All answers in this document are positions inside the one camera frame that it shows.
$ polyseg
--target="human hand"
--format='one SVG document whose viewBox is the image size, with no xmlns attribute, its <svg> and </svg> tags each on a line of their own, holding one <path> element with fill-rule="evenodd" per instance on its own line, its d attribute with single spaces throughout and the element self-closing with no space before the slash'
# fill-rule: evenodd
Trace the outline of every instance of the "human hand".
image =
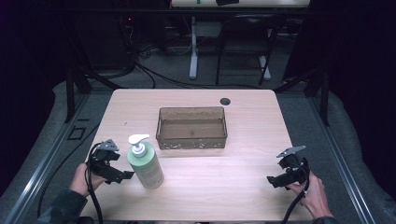
<svg viewBox="0 0 396 224">
<path fill-rule="evenodd" d="M 87 164 L 85 164 L 83 162 L 77 167 L 73 181 L 69 187 L 69 189 L 71 189 L 85 197 L 90 195 L 90 193 L 88 192 L 87 182 L 85 181 L 85 172 L 86 171 L 87 171 Z M 95 175 L 95 174 L 91 175 L 91 180 L 92 180 L 93 190 L 96 190 L 99 187 L 99 185 L 101 185 L 103 182 L 106 181 L 101 176 Z"/>
<path fill-rule="evenodd" d="M 301 185 L 287 185 L 295 194 L 299 194 L 305 187 L 306 182 Z M 305 197 L 300 200 L 301 204 L 308 209 L 314 219 L 319 217 L 333 217 L 327 204 L 326 191 L 324 185 L 317 176 L 309 174 L 309 188 Z"/>
</svg>

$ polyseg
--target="brown plastic container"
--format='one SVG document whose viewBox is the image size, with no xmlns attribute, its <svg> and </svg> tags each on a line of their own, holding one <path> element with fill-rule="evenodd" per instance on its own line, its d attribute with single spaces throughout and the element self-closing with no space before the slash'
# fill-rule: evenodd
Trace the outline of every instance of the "brown plastic container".
<svg viewBox="0 0 396 224">
<path fill-rule="evenodd" d="M 156 138 L 160 149 L 225 148 L 224 108 L 163 107 Z"/>
</svg>

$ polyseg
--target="soap dispenser bottle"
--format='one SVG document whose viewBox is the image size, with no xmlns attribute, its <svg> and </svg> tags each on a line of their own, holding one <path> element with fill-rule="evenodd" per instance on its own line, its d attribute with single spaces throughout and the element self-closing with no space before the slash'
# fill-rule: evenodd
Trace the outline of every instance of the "soap dispenser bottle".
<svg viewBox="0 0 396 224">
<path fill-rule="evenodd" d="M 158 162 L 154 146 L 142 142 L 149 138 L 148 134 L 133 134 L 129 137 L 132 146 L 128 150 L 128 162 L 134 173 L 147 189 L 156 189 L 163 182 L 163 170 Z"/>
</svg>

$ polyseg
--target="black cable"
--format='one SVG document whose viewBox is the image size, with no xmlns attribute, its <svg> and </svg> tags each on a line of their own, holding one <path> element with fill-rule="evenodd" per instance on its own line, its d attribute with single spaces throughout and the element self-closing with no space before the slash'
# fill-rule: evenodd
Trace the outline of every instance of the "black cable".
<svg viewBox="0 0 396 224">
<path fill-rule="evenodd" d="M 150 70 L 149 68 L 147 68 L 145 65 L 136 62 L 136 66 L 139 67 L 142 70 L 146 70 L 149 71 L 151 74 L 160 77 L 162 79 L 164 79 L 165 81 L 172 83 L 176 86 L 182 87 L 182 88 L 186 88 L 186 89 L 190 89 L 190 88 L 204 88 L 204 89 L 213 89 L 213 88 L 221 88 L 221 87 L 244 87 L 244 88 L 250 88 L 250 89 L 256 89 L 256 90 L 261 90 L 261 88 L 259 87 L 255 87 L 255 86 L 250 86 L 250 85 L 241 85 L 241 84 L 228 84 L 228 85 L 200 85 L 200 84 L 190 84 L 190 83 L 185 83 L 185 82 L 180 82 L 180 81 L 176 81 L 173 80 L 172 78 L 169 77 L 165 77 L 157 72 L 154 72 L 152 70 Z"/>
<path fill-rule="evenodd" d="M 89 157 L 88 157 L 88 164 L 87 164 L 88 172 L 85 173 L 85 182 L 87 183 L 88 192 L 91 195 L 93 205 L 95 206 L 96 213 L 98 214 L 99 224 L 103 224 L 102 209 L 100 207 L 98 199 L 96 198 L 95 190 L 92 186 L 92 172 L 91 172 L 92 154 L 93 154 L 93 151 L 96 149 L 96 147 L 99 146 L 100 144 L 101 143 L 95 144 L 90 150 Z"/>
<path fill-rule="evenodd" d="M 281 224 L 286 224 L 288 222 L 289 216 L 291 214 L 291 212 L 293 211 L 294 207 L 296 206 L 296 204 L 305 196 L 306 191 L 309 188 L 309 172 L 306 172 L 305 169 L 303 169 L 303 167 L 301 167 L 298 164 L 292 164 L 296 167 L 298 167 L 299 169 L 302 169 L 305 176 L 306 176 L 306 181 L 305 181 L 305 186 L 304 189 L 297 195 L 297 197 L 293 200 L 293 202 L 290 204 L 288 211 L 286 212 L 285 216 L 283 217 L 283 220 L 281 222 Z"/>
<path fill-rule="evenodd" d="M 41 192 L 40 199 L 38 201 L 38 206 L 37 206 L 37 217 L 41 216 L 41 205 L 43 203 L 44 199 L 44 194 L 47 191 L 48 186 L 50 185 L 50 182 L 53 177 L 55 177 L 56 173 L 61 169 L 61 167 L 64 165 L 64 163 L 70 158 L 70 156 L 88 139 L 88 137 L 99 127 L 99 124 L 97 124 L 93 129 L 91 130 L 88 135 L 82 139 L 82 141 L 64 158 L 63 161 L 61 161 L 61 164 L 55 169 L 55 171 L 52 173 L 52 175 L 49 177 L 49 180 L 47 181 L 46 185 L 44 186 L 43 191 Z"/>
<path fill-rule="evenodd" d="M 154 80 L 154 77 L 148 72 L 148 71 L 146 71 L 146 69 L 144 69 L 144 68 L 141 68 L 141 70 L 143 71 L 143 72 L 145 72 L 148 76 L 149 76 L 149 78 L 151 78 L 151 81 L 152 81 L 152 89 L 155 89 L 155 80 Z"/>
</svg>

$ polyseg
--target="wooden table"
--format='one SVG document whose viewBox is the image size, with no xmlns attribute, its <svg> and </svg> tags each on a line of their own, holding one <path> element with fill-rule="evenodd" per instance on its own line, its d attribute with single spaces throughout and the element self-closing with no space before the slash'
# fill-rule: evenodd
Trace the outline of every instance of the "wooden table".
<svg viewBox="0 0 396 224">
<path fill-rule="evenodd" d="M 172 7 L 217 7 L 216 0 L 172 0 Z M 222 7 L 308 7 L 310 0 L 239 0 Z"/>
<path fill-rule="evenodd" d="M 208 8 L 222 8 L 222 7 L 262 7 L 262 8 L 305 8 L 308 7 L 310 0 L 239 0 L 238 4 L 229 4 L 218 7 L 216 0 L 172 0 L 171 7 L 208 7 Z M 196 21 L 195 17 L 191 18 L 191 63 L 190 63 L 190 79 L 197 78 L 198 67 L 198 50 L 196 45 Z M 263 67 L 265 64 L 265 57 L 260 57 L 260 62 Z M 269 70 L 264 73 L 265 80 L 270 80 L 271 76 Z"/>
<path fill-rule="evenodd" d="M 228 138 L 222 149 L 160 150 L 155 133 L 161 107 L 224 105 Z M 111 165 L 132 171 L 126 159 L 131 134 L 148 133 L 163 168 L 164 181 L 145 189 L 133 176 L 97 191 L 104 219 L 173 221 L 281 220 L 295 198 L 274 189 L 268 175 L 284 173 L 276 155 L 291 147 L 275 94 L 259 90 L 114 91 L 93 143 L 111 138 L 120 158 Z M 83 216 L 96 217 L 89 199 Z M 296 206 L 290 220 L 311 216 Z"/>
</svg>

